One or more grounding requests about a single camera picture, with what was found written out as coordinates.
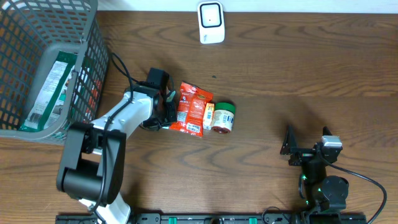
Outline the green-lid white jar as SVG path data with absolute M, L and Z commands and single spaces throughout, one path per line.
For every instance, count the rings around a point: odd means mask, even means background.
M 225 102 L 217 103 L 212 121 L 212 130 L 221 134 L 230 133 L 233 128 L 235 112 L 235 105 Z

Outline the green white 3M package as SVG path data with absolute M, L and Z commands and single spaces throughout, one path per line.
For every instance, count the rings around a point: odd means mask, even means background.
M 76 54 L 59 51 L 20 131 L 39 132 L 51 127 L 59 119 L 76 58 Z

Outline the light teal snack packet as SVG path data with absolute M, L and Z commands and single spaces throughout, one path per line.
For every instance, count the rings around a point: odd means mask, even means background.
M 172 102 L 172 101 L 174 100 L 175 94 L 176 94 L 176 91 L 175 91 L 175 90 L 174 90 L 174 91 L 170 91 L 170 92 L 167 94 L 166 102 L 167 102 L 167 103 Z

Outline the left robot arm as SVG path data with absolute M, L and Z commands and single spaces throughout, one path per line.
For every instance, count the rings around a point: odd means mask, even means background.
M 56 223 L 287 223 L 270 208 L 261 215 L 163 215 L 132 211 L 120 194 L 126 141 L 143 124 L 157 128 L 176 121 L 174 92 L 134 85 L 104 116 L 73 123 L 64 145 L 56 186 L 87 207 L 87 215 L 58 215 Z

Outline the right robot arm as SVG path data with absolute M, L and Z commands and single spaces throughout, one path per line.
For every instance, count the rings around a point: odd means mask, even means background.
M 301 167 L 300 196 L 317 213 L 339 212 L 346 208 L 348 181 L 326 174 L 326 166 L 336 162 L 342 150 L 340 138 L 327 127 L 312 148 L 299 147 L 293 127 L 287 127 L 280 154 L 290 156 L 290 166 Z

